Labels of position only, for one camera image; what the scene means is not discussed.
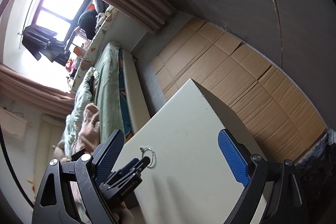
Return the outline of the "person's hand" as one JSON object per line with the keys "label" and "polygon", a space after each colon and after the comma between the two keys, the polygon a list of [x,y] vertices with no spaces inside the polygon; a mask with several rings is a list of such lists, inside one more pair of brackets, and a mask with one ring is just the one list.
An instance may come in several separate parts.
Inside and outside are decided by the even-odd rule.
{"label": "person's hand", "polygon": [[119,207],[113,209],[112,214],[116,221],[121,224],[134,224],[134,215],[122,202]]}

